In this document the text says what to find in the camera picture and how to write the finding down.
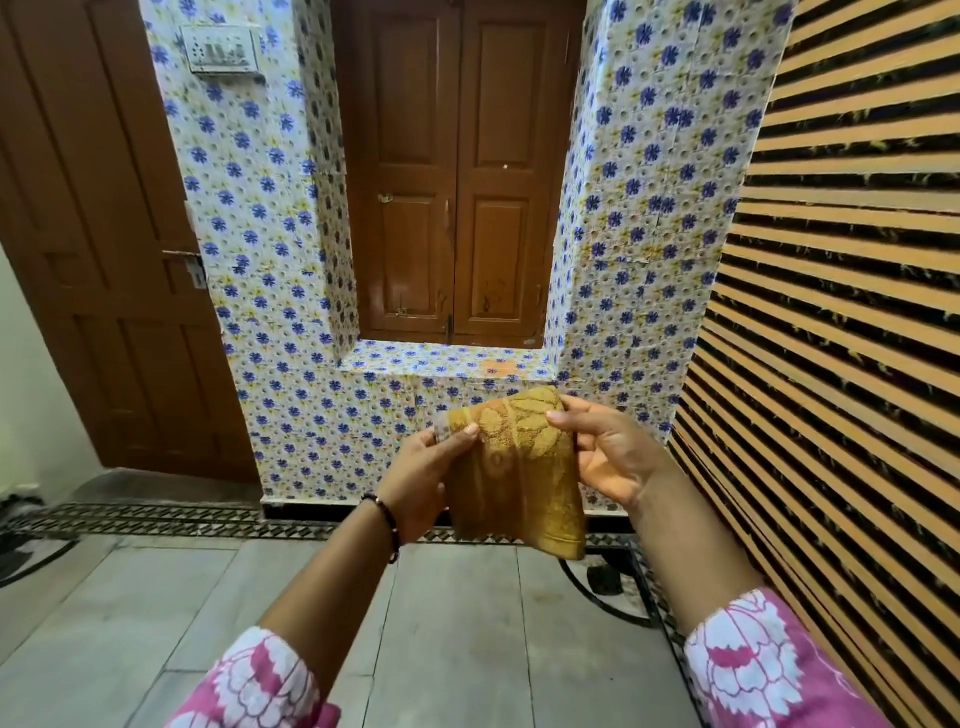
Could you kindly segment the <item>person's left hand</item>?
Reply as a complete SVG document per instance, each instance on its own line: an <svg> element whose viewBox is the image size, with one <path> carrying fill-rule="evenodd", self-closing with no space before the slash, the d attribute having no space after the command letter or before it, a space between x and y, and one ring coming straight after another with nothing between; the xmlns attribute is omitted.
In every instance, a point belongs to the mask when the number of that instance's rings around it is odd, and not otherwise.
<svg viewBox="0 0 960 728"><path fill-rule="evenodd" d="M434 428L412 435L400 447L375 496L396 550L420 540L448 507L444 483L450 467L437 463Z"/></svg>

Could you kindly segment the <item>person's right hand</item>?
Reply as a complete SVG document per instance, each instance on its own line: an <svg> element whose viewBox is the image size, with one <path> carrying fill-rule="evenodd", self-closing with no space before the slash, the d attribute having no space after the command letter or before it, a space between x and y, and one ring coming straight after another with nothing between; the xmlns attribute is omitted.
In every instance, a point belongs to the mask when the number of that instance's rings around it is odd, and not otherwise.
<svg viewBox="0 0 960 728"><path fill-rule="evenodd" d="M578 480L636 517L647 487L675 471L672 458L625 413L572 395L560 399L562 407L552 411L593 414L593 444L577 444L573 435Z"/></svg>

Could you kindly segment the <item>yellow patterned towel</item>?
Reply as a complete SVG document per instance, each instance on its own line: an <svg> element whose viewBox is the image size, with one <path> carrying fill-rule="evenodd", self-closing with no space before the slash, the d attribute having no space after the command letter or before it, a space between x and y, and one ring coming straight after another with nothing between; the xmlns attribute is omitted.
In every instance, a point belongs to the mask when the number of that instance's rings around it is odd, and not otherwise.
<svg viewBox="0 0 960 728"><path fill-rule="evenodd" d="M575 440L547 414L564 410L553 385L439 413L437 442L476 426L471 449L444 477L460 541L519 542L564 561L586 556L587 516Z"/></svg>

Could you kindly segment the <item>person's right forearm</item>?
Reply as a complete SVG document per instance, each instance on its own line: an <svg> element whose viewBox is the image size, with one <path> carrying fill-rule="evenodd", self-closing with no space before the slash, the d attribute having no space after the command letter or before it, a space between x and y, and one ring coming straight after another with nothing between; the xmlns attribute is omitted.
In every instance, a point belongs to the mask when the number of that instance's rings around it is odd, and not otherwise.
<svg viewBox="0 0 960 728"><path fill-rule="evenodd" d="M738 539L670 458L636 479L627 511L683 636L762 588Z"/></svg>

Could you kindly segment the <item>person's left forearm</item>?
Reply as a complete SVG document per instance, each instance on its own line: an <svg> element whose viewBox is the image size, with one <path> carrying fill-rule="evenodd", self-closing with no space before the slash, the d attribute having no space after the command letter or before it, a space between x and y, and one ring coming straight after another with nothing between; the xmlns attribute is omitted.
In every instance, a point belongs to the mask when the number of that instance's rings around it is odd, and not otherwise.
<svg viewBox="0 0 960 728"><path fill-rule="evenodd" d="M382 577L398 556L376 498L367 498L258 621L305 661L324 698L350 655Z"/></svg>

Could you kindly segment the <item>brown wooden window shutters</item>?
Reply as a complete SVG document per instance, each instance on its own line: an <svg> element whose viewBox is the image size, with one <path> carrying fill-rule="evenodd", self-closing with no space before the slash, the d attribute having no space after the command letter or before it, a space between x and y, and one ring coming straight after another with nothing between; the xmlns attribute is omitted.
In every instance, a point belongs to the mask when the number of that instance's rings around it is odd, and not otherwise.
<svg viewBox="0 0 960 728"><path fill-rule="evenodd" d="M587 0L332 0L360 332L537 349Z"/></svg>

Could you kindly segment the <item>pink floral left sleeve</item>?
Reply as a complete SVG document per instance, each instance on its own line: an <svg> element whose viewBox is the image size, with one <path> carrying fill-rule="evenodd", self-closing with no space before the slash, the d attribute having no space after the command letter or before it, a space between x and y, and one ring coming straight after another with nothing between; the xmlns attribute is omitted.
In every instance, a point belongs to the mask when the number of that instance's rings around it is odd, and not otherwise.
<svg viewBox="0 0 960 728"><path fill-rule="evenodd" d="M248 628L216 661L164 728L338 728L306 662L280 636Z"/></svg>

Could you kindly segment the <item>pink floral sleeve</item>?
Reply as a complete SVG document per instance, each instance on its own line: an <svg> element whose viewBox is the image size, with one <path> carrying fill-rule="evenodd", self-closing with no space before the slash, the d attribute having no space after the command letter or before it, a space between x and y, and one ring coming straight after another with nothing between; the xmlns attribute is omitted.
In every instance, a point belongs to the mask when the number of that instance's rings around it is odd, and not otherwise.
<svg viewBox="0 0 960 728"><path fill-rule="evenodd" d="M338 728L306 662L280 636L248 628L216 661L164 728Z"/></svg>
<svg viewBox="0 0 960 728"><path fill-rule="evenodd" d="M770 588L713 612L683 650L712 728L893 728Z"/></svg>

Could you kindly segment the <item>metal door latch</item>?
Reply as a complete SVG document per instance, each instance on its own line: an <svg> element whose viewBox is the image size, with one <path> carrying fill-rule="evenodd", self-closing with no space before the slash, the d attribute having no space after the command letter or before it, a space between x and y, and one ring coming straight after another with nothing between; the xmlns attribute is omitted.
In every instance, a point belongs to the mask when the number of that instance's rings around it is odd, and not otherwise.
<svg viewBox="0 0 960 728"><path fill-rule="evenodd" d="M170 261L179 261L189 276L192 285L198 290L208 290L209 280L202 256L198 252L163 249L162 255Z"/></svg>

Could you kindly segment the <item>pink floral right sleeve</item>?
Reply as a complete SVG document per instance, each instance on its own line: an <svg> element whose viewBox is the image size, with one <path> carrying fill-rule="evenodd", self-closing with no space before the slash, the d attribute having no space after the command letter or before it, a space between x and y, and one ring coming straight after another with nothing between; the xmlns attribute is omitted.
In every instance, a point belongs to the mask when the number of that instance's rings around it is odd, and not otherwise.
<svg viewBox="0 0 960 728"><path fill-rule="evenodd" d="M712 728L893 728L770 588L713 612L683 650Z"/></svg>

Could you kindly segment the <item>brown wooden door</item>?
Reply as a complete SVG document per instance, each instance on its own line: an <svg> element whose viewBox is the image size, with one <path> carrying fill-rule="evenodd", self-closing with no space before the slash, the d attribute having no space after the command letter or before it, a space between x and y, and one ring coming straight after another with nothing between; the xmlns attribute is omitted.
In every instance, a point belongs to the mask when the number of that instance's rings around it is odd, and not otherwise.
<svg viewBox="0 0 960 728"><path fill-rule="evenodd" d="M138 0L0 0L0 242L103 466L258 484Z"/></svg>

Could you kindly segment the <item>dark footwear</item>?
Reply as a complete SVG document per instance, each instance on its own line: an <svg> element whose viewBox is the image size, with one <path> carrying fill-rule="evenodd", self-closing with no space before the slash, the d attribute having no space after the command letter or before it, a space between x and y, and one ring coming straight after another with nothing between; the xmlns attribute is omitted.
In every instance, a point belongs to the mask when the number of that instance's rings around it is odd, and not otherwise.
<svg viewBox="0 0 960 728"><path fill-rule="evenodd" d="M0 499L0 589L38 573L78 546L77 538L32 535L12 525L44 508L44 500L33 494L13 492Z"/></svg>

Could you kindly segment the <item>white electrical switchboard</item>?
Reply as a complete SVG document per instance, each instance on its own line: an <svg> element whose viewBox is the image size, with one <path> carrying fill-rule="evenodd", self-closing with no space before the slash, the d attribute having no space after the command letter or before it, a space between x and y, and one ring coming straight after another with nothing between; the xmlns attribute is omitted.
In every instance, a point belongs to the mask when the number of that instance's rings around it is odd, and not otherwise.
<svg viewBox="0 0 960 728"><path fill-rule="evenodd" d="M198 76L261 76L259 26L181 25L190 72Z"/></svg>

